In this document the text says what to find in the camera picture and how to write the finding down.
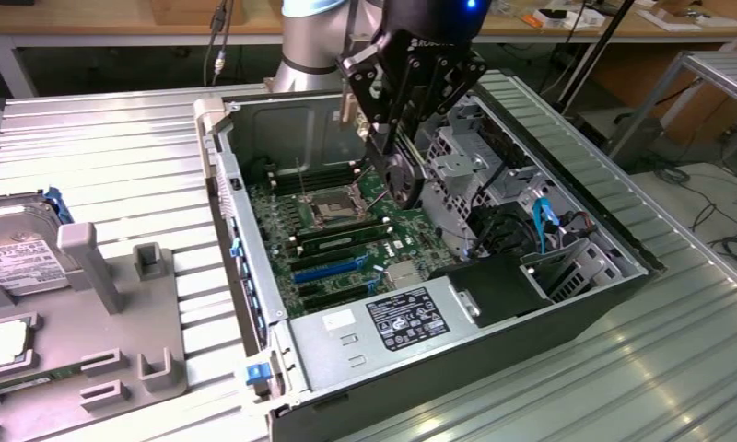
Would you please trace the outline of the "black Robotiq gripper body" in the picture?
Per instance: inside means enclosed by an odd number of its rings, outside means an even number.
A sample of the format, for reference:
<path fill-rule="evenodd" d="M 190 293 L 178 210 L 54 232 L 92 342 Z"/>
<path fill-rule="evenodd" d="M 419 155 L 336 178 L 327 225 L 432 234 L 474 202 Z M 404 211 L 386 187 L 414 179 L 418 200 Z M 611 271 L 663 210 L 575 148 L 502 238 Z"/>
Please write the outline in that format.
<path fill-rule="evenodd" d="M 414 69 L 427 54 L 472 49 L 490 11 L 487 1 L 387 1 L 372 44 L 394 46 L 392 73 L 400 104 L 399 132 L 414 86 Z"/>

